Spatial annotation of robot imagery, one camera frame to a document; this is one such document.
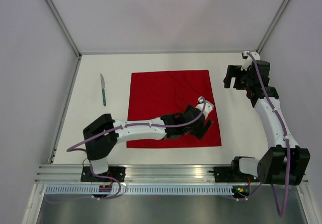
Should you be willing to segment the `red cloth napkin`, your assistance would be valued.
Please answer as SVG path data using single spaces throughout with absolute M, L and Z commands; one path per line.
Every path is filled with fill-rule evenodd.
M 163 115 L 183 113 L 196 106 L 199 97 L 214 104 L 208 70 L 136 72 L 131 75 L 128 120 L 149 120 Z M 208 118 L 213 121 L 202 140 L 187 134 L 174 140 L 128 141 L 128 148 L 191 148 L 221 146 L 216 110 Z

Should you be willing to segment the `green handled knife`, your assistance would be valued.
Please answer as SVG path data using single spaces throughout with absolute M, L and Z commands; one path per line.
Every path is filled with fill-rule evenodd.
M 101 79 L 103 106 L 106 106 L 105 80 L 104 80 L 104 76 L 102 74 L 100 74 L 100 79 Z

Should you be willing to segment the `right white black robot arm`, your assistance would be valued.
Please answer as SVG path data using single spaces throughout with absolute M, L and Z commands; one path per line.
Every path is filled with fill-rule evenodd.
M 235 157 L 229 174 L 235 181 L 248 174 L 262 184 L 297 186 L 301 183 L 310 160 L 309 150 L 301 148 L 290 133 L 282 111 L 277 90 L 269 85 L 270 63 L 259 60 L 247 68 L 229 65 L 223 80 L 224 87 L 245 90 L 252 107 L 258 114 L 267 138 L 268 150 L 257 160 Z

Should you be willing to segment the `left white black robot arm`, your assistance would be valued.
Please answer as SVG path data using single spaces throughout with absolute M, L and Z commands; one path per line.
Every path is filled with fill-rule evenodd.
M 174 113 L 142 121 L 114 120 L 111 114 L 103 114 L 84 130 L 87 141 L 87 158 L 92 166 L 92 176 L 100 182 L 110 176 L 108 155 L 113 147 L 132 140 L 169 140 L 192 135 L 201 140 L 213 121 L 208 115 L 214 106 L 206 101 L 197 106 L 189 105 L 184 113 Z

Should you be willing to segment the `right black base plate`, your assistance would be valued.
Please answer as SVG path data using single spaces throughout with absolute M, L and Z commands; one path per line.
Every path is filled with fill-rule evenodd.
M 213 173 L 216 183 L 248 183 L 249 180 L 251 183 L 259 182 L 257 177 L 233 170 L 229 166 L 214 167 L 212 171 L 209 171 L 209 173 Z

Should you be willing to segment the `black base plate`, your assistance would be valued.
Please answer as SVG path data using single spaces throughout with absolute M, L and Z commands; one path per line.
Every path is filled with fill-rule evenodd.
M 98 174 L 98 175 L 112 177 L 119 182 L 124 182 L 125 174 L 126 174 L 125 167 L 112 166 L 109 168 L 108 172 L 103 174 Z M 83 167 L 80 178 L 81 178 L 80 179 L 81 182 L 111 182 L 111 181 L 115 182 L 115 180 L 101 178 L 93 175 L 91 172 L 90 166 Z
M 249 180 L 251 183 L 259 182 L 257 177 L 233 170 L 229 166 L 214 167 L 212 171 L 209 171 L 209 173 L 213 173 L 216 183 L 248 183 Z

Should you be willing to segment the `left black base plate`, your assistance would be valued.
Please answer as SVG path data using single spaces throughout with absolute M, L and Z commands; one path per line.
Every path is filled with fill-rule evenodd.
M 112 166 L 109 168 L 108 172 L 103 174 L 98 174 L 98 175 L 112 177 L 119 182 L 124 182 L 125 174 L 126 174 L 125 167 Z M 111 181 L 115 182 L 115 180 L 101 178 L 93 175 L 91 172 L 90 166 L 83 167 L 80 178 L 81 178 L 80 179 L 81 182 L 111 182 Z

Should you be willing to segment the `right aluminium frame post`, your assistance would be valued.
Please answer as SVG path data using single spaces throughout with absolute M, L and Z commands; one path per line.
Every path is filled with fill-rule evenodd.
M 276 28 L 277 24 L 279 23 L 280 19 L 282 18 L 282 16 L 284 15 L 284 13 L 286 12 L 288 6 L 290 5 L 290 2 L 292 0 L 282 0 L 280 6 L 278 7 L 278 10 L 276 11 L 272 21 L 270 22 L 267 30 L 265 31 L 257 49 L 256 52 L 261 54 L 261 52 L 263 51 L 266 43 L 268 42 L 271 34 L 273 33 L 274 29 Z

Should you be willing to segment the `aluminium frame post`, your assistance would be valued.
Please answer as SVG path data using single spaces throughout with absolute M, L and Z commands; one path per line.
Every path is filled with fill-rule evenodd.
M 284 13 L 286 12 L 288 6 L 290 5 L 290 2 L 292 0 L 282 0 L 280 6 L 278 7 L 278 10 L 276 11 L 272 21 L 270 22 L 267 30 L 265 31 L 257 49 L 256 52 L 261 54 L 261 52 L 263 51 L 266 43 L 268 42 L 271 34 L 273 33 L 274 29 L 276 28 L 277 24 L 279 23 L 280 19 L 282 18 L 282 16 L 284 15 Z
M 72 35 L 70 34 L 62 16 L 60 15 L 55 3 L 53 0 L 44 0 L 45 4 L 47 5 L 48 9 L 50 10 L 55 22 L 59 26 L 65 40 L 67 41 L 68 45 L 70 46 L 71 50 L 73 51 L 74 55 L 77 59 L 80 59 L 82 54 L 80 53 Z

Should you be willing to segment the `aluminium front rail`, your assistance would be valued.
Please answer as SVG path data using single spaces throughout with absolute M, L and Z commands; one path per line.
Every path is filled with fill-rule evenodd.
M 88 164 L 43 164 L 37 170 L 35 183 L 78 184 L 82 169 Z M 110 165 L 125 167 L 124 183 L 133 184 L 210 184 L 216 183 L 214 165 Z

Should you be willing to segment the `left aluminium frame post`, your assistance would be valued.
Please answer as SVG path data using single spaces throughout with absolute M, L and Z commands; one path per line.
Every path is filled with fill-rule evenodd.
M 55 22 L 59 26 L 65 40 L 67 41 L 68 45 L 70 46 L 71 50 L 73 51 L 74 55 L 77 59 L 80 59 L 82 54 L 80 53 L 72 35 L 70 34 L 62 16 L 60 15 L 55 3 L 53 0 L 44 0 L 45 4 L 47 5 L 48 9 L 50 10 Z

